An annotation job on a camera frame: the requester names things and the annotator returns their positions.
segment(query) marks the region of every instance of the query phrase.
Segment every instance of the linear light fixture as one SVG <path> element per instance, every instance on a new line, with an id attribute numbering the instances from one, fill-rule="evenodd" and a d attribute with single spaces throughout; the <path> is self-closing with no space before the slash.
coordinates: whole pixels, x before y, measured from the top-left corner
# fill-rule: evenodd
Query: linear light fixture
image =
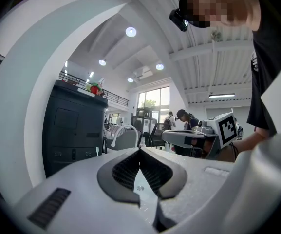
<path id="1" fill-rule="evenodd" d="M 223 97 L 234 97 L 235 94 L 224 94 L 224 95 L 211 95 L 209 96 L 210 99 L 212 98 L 223 98 Z"/>

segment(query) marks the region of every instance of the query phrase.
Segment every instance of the railing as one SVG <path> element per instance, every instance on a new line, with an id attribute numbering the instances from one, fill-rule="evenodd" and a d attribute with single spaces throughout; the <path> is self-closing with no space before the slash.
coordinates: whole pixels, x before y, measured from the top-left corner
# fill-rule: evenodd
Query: railing
<path id="1" fill-rule="evenodd" d="M 84 80 L 82 80 L 82 79 L 80 79 L 78 77 L 75 77 L 73 75 L 66 74 L 66 73 L 64 73 L 62 71 L 60 72 L 58 79 L 59 80 L 63 80 L 65 82 L 67 82 L 67 83 L 73 84 L 75 86 L 78 86 L 80 88 L 86 89 L 85 88 L 86 87 L 86 81 L 84 81 Z M 108 99 L 109 101 L 118 103 L 118 104 L 126 106 L 126 107 L 128 106 L 129 100 L 127 100 L 127 99 L 125 99 L 125 98 L 123 98 L 121 96 L 118 96 L 118 95 L 116 95 L 114 93 L 111 93 L 111 92 L 109 92 L 109 91 L 107 91 L 105 89 L 103 89 L 103 92 L 104 92 L 103 97 Z"/>

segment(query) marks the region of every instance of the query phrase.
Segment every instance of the green foliage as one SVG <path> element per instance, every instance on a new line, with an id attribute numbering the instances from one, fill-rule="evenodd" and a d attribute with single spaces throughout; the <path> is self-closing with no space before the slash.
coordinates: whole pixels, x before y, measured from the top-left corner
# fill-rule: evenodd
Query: green foliage
<path id="1" fill-rule="evenodd" d="M 145 105 L 144 102 L 141 103 L 141 107 L 148 107 L 148 108 L 155 107 L 155 100 L 148 99 L 146 100 Z"/>

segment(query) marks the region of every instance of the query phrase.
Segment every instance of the seated person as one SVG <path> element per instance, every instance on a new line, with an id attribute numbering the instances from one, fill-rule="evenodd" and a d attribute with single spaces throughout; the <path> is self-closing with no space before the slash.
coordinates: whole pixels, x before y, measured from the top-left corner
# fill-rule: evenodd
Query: seated person
<path id="1" fill-rule="evenodd" d="M 198 126 L 199 120 L 193 114 L 187 113 L 184 109 L 177 112 L 177 118 L 185 122 L 185 130 L 192 130 L 193 127 Z"/>

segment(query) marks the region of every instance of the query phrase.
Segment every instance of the person wearing black cap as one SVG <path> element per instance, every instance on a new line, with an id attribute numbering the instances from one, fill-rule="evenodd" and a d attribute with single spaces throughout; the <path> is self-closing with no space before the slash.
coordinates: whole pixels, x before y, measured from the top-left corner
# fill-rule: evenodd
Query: person wearing black cap
<path id="1" fill-rule="evenodd" d="M 247 123 L 255 126 L 256 131 L 244 140 L 235 141 L 234 145 L 239 152 L 252 150 L 273 136 L 276 128 L 261 95 L 281 71 L 280 0 L 180 0 L 179 10 L 172 11 L 170 19 L 181 30 L 188 22 L 199 28 L 246 26 L 252 30 L 255 51 L 251 58 L 253 87 Z M 184 20 L 181 25 L 177 24 L 180 19 Z M 221 151 L 219 160 L 233 160 L 230 147 Z"/>
<path id="2" fill-rule="evenodd" d="M 199 120 L 194 117 L 193 114 L 187 113 L 184 109 L 180 109 L 177 112 L 177 118 L 180 119 L 180 121 L 185 122 L 185 130 L 191 130 L 193 127 L 196 127 L 199 123 Z"/>

